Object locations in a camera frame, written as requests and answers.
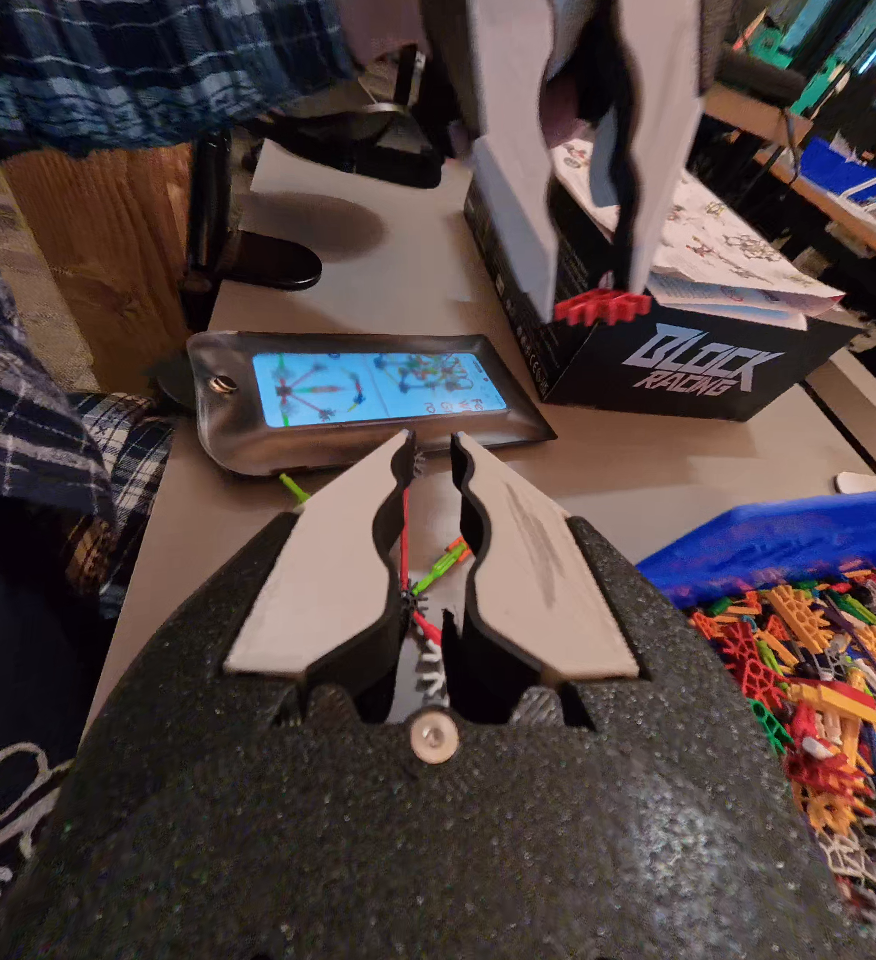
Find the star toy rod model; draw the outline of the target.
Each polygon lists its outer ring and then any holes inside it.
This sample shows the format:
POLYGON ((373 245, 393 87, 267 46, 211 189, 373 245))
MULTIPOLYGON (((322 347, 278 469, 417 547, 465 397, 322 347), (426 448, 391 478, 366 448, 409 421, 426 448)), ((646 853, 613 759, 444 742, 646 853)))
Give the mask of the star toy rod model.
POLYGON ((471 550, 465 539, 459 535, 444 548, 431 569, 419 581, 412 582, 410 577, 410 521, 409 490, 402 499, 403 523, 399 538, 399 582, 400 598, 406 614, 406 637, 417 646, 416 691, 420 692, 422 705, 431 708, 448 708, 450 697, 447 690, 443 655, 443 630, 432 623, 427 616, 427 594, 431 587, 447 573, 462 565, 471 556, 471 550))

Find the black cardboard box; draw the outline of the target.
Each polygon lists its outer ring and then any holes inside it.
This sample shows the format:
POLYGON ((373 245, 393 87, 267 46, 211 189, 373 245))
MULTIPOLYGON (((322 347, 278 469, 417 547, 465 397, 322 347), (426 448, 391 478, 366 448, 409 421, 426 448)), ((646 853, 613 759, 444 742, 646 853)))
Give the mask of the black cardboard box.
POLYGON ((681 311, 653 298, 649 314, 631 322, 545 323, 516 284, 475 178, 464 215, 546 403, 743 423, 824 364, 858 328, 839 304, 807 318, 799 331, 681 311))

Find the pile of colourful toy pieces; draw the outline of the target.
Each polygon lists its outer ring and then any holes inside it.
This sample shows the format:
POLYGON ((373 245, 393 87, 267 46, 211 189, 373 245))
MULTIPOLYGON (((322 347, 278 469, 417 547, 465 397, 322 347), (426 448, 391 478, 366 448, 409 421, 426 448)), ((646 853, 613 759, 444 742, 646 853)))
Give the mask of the pile of colourful toy pieces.
POLYGON ((876 946, 876 570, 741 589, 684 613, 748 701, 876 946))

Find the person's left forearm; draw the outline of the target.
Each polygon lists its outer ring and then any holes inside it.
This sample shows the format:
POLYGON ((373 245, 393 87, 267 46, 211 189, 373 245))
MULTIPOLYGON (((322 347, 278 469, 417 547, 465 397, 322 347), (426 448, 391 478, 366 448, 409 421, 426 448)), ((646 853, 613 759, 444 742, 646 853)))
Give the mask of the person's left forearm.
POLYGON ((0 162, 175 146, 354 73, 334 2, 0 1, 0 162))

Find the person's left hand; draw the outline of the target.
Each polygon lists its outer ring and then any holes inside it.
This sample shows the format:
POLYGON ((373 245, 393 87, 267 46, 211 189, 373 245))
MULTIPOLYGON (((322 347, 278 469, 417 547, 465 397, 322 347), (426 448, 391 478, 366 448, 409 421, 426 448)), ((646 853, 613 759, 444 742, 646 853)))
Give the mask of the person's left hand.
POLYGON ((413 45, 428 53, 420 1, 337 1, 348 48, 361 66, 413 45))

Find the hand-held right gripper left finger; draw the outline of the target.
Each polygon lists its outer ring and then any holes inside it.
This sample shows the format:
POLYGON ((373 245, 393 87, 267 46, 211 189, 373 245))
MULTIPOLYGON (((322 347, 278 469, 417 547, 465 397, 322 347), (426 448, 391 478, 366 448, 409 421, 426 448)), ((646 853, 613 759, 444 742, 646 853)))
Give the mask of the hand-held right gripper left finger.
POLYGON ((400 429, 300 508, 231 643, 225 676, 283 682, 304 700, 334 686, 364 720, 388 719, 405 635, 393 550, 416 456, 415 432, 400 429))

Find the white paper leaflet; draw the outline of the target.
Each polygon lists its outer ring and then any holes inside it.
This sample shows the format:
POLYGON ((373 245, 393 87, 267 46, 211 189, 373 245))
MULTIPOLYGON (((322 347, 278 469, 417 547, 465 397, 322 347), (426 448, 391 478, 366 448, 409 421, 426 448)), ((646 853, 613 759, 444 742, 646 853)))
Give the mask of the white paper leaflet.
MULTIPOLYGON (((616 205, 596 206, 590 197, 592 146, 572 138, 551 151, 557 183, 572 202, 572 213, 585 216, 601 241, 612 240, 616 205)), ((598 281, 585 280, 584 294, 557 294, 554 320, 591 326, 597 320, 589 294, 598 281)), ((767 241, 713 195, 692 174, 683 172, 660 244, 651 261, 646 289, 659 305, 786 330, 806 330, 807 318, 818 318, 837 306, 844 293, 810 277, 786 260, 767 241)))

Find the black stand base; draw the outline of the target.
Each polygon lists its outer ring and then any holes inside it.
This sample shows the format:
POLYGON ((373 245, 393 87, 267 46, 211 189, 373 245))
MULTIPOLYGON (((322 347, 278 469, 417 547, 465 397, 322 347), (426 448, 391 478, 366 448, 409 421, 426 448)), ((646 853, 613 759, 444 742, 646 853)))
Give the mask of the black stand base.
POLYGON ((444 152, 411 110, 419 49, 397 54, 394 97, 301 115, 275 109, 248 122, 253 138, 270 141, 302 160, 380 182, 434 189, 442 181, 444 152))

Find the wooden post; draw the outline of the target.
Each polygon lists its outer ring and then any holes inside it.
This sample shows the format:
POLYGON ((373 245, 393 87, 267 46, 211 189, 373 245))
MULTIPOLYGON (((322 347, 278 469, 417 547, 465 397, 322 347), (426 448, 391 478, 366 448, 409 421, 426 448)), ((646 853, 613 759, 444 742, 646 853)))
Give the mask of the wooden post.
POLYGON ((150 395, 149 371, 188 336, 191 147, 18 155, 2 172, 109 393, 150 395))

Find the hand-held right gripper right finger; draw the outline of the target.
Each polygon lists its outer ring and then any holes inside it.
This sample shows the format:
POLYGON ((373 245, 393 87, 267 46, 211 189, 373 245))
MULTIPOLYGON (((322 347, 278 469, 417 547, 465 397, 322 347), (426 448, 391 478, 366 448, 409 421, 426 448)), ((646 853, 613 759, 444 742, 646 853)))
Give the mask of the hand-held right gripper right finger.
POLYGON ((507 724, 527 692, 640 679, 640 661, 572 515, 464 432, 451 438, 460 531, 472 554, 460 623, 445 623, 450 708, 507 724))

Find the black oval object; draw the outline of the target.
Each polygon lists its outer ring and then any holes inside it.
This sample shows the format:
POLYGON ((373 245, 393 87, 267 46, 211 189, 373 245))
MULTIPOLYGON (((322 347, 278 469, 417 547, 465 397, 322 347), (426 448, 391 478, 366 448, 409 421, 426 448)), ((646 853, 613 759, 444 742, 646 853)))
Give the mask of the black oval object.
POLYGON ((245 230, 235 230, 217 266, 223 281, 239 282, 285 292, 316 286, 323 262, 308 246, 245 230))

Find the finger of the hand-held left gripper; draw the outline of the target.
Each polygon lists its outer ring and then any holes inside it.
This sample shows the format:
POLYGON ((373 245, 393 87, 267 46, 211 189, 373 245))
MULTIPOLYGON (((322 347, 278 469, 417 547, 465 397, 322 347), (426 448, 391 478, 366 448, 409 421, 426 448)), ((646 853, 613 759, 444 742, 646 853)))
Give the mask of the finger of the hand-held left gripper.
POLYGON ((701 116, 701 3, 599 2, 580 51, 600 117, 588 166, 590 201, 616 209, 615 290, 642 294, 701 116))
POLYGON ((481 116, 474 173, 516 284, 540 320, 551 322, 559 245, 547 202, 552 162, 540 94, 553 48, 552 6, 474 1, 468 17, 481 116))

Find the blue plastic bin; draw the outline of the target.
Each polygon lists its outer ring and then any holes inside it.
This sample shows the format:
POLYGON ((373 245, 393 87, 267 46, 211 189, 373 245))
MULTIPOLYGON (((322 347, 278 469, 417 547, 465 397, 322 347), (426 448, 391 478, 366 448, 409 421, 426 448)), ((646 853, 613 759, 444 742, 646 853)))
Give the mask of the blue plastic bin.
POLYGON ((852 566, 876 570, 876 493, 735 508, 662 548, 639 568, 687 620, 686 607, 722 595, 829 576, 852 566))

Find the red fan-shaped toy connector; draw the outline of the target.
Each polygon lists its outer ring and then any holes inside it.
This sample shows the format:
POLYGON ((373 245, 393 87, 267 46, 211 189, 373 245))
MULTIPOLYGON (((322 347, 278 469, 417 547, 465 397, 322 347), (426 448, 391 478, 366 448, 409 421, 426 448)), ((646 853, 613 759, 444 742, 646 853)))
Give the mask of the red fan-shaped toy connector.
POLYGON ((648 294, 594 289, 557 302, 553 320, 572 327, 614 326, 649 314, 653 300, 648 294))

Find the black framed tablet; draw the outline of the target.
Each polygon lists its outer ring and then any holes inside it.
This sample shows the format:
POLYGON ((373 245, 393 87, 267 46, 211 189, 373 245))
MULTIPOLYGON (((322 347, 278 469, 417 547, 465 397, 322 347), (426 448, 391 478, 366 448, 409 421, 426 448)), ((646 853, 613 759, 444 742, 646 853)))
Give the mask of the black framed tablet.
POLYGON ((400 430, 428 455, 460 431, 490 450, 557 438, 482 334, 205 331, 187 354, 201 445, 231 474, 347 468, 400 430))

